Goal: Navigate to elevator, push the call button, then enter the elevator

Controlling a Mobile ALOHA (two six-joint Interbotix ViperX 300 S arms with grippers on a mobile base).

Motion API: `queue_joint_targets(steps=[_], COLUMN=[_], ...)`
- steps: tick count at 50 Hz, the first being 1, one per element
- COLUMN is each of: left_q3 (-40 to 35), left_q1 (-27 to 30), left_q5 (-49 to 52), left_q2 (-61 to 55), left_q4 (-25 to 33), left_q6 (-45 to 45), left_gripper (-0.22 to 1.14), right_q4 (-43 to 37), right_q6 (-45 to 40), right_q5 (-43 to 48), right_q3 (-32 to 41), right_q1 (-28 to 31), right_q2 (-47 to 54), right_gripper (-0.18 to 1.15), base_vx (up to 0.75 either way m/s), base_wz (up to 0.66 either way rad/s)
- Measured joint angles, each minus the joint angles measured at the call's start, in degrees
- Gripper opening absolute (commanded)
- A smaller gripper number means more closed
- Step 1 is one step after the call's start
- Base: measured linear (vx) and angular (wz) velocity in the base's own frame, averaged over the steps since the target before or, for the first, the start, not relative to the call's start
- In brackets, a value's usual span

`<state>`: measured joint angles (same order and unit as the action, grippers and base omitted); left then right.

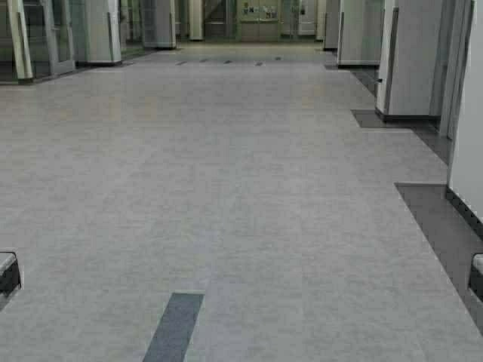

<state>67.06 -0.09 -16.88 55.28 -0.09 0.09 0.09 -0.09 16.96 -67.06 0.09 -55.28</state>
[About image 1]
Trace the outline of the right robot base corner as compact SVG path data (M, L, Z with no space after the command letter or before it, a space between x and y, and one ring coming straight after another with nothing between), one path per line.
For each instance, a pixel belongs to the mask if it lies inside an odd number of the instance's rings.
M482 260L483 255L477 253L473 256L469 272L468 288L480 301L483 300L482 290Z

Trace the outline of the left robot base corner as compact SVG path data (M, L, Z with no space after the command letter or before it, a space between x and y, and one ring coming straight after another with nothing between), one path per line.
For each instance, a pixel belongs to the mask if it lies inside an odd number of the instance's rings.
M1 251L1 306L6 305L22 288L20 262L12 250Z

